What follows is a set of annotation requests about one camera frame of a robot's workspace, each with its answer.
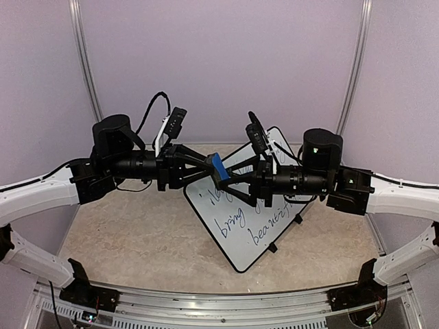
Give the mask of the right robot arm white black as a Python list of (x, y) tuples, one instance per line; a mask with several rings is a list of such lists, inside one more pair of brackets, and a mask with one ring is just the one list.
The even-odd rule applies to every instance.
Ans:
[(320, 199), (327, 206), (352, 215), (396, 214), (431, 220), (417, 238), (391, 254), (365, 263), (361, 281), (353, 285), (351, 299), (365, 304), (395, 279), (438, 258), (438, 185), (389, 178), (373, 171), (341, 164), (343, 139), (321, 128), (303, 135), (295, 165), (277, 164), (267, 151), (278, 143), (250, 124), (247, 127), (255, 155), (231, 167), (213, 161), (217, 189), (237, 197), (249, 206), (262, 200), (272, 205), (275, 195), (289, 204), (303, 203), (303, 197)]

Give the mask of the white whiteboard black frame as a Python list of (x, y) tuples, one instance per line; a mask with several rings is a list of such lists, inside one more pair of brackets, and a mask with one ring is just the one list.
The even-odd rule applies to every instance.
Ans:
[(246, 272), (293, 224), (310, 196), (296, 197), (299, 204), (286, 202), (275, 195), (272, 206), (259, 200), (255, 207), (237, 197), (216, 189), (210, 177), (187, 185), (184, 195), (202, 225), (215, 241), (232, 268)]

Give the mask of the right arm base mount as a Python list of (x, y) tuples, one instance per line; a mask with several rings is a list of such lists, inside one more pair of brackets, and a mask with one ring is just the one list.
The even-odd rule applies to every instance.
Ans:
[(355, 284), (328, 290), (327, 297), (332, 311), (355, 308), (387, 298), (387, 286), (375, 281), (373, 268), (376, 262), (377, 259), (372, 258), (361, 266)]

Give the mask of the blue whiteboard eraser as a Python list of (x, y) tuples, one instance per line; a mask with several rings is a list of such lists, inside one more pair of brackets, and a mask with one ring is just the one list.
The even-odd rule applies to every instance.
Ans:
[(227, 180), (230, 178), (223, 162), (218, 153), (214, 153), (211, 162), (213, 165), (213, 168), (215, 170), (215, 175), (219, 178), (219, 180)]

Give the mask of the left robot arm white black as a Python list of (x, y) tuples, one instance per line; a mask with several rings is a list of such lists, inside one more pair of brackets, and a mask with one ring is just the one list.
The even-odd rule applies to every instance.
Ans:
[(127, 179), (156, 181), (157, 189), (165, 191), (180, 189), (214, 171), (211, 156), (184, 145), (148, 150), (125, 114), (106, 117), (92, 131), (94, 145), (88, 158), (69, 160), (48, 174), (1, 187), (1, 262), (55, 287), (68, 288), (83, 305), (96, 298), (83, 266), (28, 243), (12, 229), (12, 222), (53, 208), (97, 201)]

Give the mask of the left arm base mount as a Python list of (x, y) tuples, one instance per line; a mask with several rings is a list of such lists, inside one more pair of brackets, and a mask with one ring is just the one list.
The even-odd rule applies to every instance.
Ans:
[(73, 269), (73, 282), (61, 288), (60, 299), (72, 304), (104, 310), (114, 313), (120, 292), (92, 285), (82, 264), (72, 258), (68, 259)]

